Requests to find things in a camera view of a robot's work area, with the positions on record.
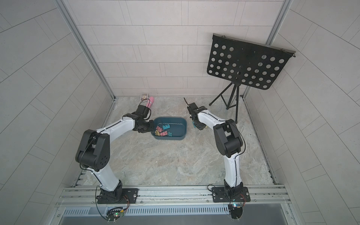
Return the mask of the teal plastic storage box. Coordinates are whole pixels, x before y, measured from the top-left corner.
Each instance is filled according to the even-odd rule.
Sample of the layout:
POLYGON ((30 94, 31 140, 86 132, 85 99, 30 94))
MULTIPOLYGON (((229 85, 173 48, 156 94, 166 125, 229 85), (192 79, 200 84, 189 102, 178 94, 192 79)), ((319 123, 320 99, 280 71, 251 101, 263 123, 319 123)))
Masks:
POLYGON ((187 122, 182 117, 157 117, 154 120, 154 129, 151 132, 152 136, 157 140, 183 140, 187 133, 187 122), (169 131, 172 132, 172 137, 155 136, 155 128, 157 125, 170 124, 169 131))

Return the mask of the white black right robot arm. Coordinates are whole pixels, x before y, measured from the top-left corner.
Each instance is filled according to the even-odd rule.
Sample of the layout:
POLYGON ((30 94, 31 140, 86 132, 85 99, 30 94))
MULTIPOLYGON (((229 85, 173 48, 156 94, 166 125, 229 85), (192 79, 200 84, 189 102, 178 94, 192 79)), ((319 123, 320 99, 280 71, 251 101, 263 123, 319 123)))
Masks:
POLYGON ((198 107, 195 103, 187 105, 190 118, 199 130, 209 127, 213 130, 216 147, 224 157, 226 176, 224 187, 226 195, 234 198, 243 190, 240 175, 240 155, 245 151, 244 140, 234 120, 222 119, 212 114, 204 106, 198 107))

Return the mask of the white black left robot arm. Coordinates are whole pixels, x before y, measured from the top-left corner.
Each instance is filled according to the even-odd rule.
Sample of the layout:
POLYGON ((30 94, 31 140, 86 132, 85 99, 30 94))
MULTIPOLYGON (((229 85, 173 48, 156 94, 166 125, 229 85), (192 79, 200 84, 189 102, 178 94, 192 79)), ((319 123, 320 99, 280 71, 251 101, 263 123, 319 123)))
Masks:
POLYGON ((100 183, 100 195, 96 196, 98 203, 119 203, 124 199, 122 182, 108 164, 111 142, 131 130, 151 132, 154 122, 150 120, 150 116, 151 109, 146 105, 139 105, 135 112, 125 114, 117 122, 97 130, 88 129, 83 133, 75 159, 82 170, 92 172, 100 183))

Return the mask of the binder clips pile in box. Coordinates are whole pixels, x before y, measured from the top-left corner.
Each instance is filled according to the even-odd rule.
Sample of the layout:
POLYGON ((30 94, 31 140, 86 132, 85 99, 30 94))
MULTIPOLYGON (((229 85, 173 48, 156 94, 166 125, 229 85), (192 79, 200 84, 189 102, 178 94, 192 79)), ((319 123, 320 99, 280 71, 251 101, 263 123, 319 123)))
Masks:
POLYGON ((155 136, 157 137, 172 137, 172 132, 169 131, 170 129, 170 124, 165 124, 165 125, 157 125, 155 128, 155 136))

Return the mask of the small card box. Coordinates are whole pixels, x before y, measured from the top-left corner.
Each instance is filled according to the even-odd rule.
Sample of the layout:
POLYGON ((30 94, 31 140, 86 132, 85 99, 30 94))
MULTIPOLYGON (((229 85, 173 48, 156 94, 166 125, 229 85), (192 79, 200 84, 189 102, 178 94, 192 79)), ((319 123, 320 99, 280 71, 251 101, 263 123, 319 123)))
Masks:
POLYGON ((148 101, 148 94, 147 93, 143 93, 143 94, 141 94, 141 99, 140 99, 140 101, 141 102, 143 102, 143 101, 148 101))

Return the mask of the pink toy microphone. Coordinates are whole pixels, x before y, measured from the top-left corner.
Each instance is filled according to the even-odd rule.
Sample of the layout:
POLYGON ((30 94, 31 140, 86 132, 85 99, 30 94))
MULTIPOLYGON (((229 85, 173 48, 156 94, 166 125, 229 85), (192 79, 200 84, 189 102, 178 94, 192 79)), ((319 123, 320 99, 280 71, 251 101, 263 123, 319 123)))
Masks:
POLYGON ((154 97, 149 97, 148 100, 147 100, 147 104, 146 106, 148 108, 151 108, 152 104, 154 103, 154 97))

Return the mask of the black music stand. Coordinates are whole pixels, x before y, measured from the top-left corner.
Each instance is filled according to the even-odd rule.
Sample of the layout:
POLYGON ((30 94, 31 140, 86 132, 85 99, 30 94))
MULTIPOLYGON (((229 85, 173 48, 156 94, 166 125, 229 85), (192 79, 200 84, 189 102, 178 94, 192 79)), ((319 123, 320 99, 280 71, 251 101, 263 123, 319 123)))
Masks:
POLYGON ((227 109, 237 108, 240 86, 269 89, 295 51, 213 34, 207 74, 230 81, 227 109))

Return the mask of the left circuit board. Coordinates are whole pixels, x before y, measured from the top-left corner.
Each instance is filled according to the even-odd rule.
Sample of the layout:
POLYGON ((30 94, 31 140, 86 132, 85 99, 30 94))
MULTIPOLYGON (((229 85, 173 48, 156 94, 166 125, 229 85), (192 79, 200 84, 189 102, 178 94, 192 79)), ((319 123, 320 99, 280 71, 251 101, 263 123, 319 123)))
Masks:
POLYGON ((109 209, 106 212, 106 220, 108 223, 113 222, 115 223, 120 217, 123 217, 125 214, 125 211, 123 207, 115 207, 112 209, 109 209))

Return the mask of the circuit board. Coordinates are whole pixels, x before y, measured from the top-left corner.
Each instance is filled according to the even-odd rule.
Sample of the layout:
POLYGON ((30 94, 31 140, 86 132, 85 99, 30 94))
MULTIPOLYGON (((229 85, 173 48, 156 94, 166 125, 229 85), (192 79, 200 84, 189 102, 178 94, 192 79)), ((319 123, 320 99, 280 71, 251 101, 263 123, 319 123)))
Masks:
POLYGON ((123 207, 115 207, 112 209, 109 209, 106 212, 106 220, 108 223, 113 222, 115 223, 120 217, 123 217, 125 214, 125 211, 123 207))
POLYGON ((240 219, 243 215, 243 207, 236 204, 228 205, 229 213, 232 219, 240 219))

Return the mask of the right circuit board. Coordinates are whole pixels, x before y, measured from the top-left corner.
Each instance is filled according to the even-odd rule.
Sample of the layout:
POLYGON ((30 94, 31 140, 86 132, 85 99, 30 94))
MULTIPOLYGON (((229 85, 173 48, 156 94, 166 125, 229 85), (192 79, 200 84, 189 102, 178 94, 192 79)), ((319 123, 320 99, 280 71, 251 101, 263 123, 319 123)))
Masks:
POLYGON ((240 219, 243 215, 243 207, 236 204, 228 205, 229 213, 232 219, 240 219))

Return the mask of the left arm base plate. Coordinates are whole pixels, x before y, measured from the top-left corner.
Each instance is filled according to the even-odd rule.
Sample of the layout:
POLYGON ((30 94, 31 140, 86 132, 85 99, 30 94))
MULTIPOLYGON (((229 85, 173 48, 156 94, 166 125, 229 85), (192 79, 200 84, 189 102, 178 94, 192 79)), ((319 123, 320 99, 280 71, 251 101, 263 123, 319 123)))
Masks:
POLYGON ((138 192, 138 188, 118 188, 113 192, 101 189, 100 194, 96 194, 96 200, 97 204, 134 204, 137 201, 138 192))

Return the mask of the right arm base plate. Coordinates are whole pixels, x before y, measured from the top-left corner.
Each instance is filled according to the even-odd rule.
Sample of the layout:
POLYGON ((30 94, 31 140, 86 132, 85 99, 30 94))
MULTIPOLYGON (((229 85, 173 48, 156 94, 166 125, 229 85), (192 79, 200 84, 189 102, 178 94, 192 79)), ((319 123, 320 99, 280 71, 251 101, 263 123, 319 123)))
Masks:
POLYGON ((223 186, 212 187, 211 193, 214 203, 248 203, 251 201, 247 187, 238 186, 232 190, 223 186))

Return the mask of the aluminium mounting rail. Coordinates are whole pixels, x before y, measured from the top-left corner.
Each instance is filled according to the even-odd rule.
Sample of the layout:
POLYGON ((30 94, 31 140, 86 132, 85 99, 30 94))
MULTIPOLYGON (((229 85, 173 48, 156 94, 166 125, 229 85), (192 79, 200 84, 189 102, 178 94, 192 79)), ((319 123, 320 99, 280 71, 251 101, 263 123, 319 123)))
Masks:
MULTIPOLYGON (((226 196, 223 186, 124 186, 130 206, 211 205, 290 203, 284 185, 247 185, 240 194, 226 196)), ((100 194, 94 186, 66 187, 55 205, 58 207, 95 206, 100 194)))

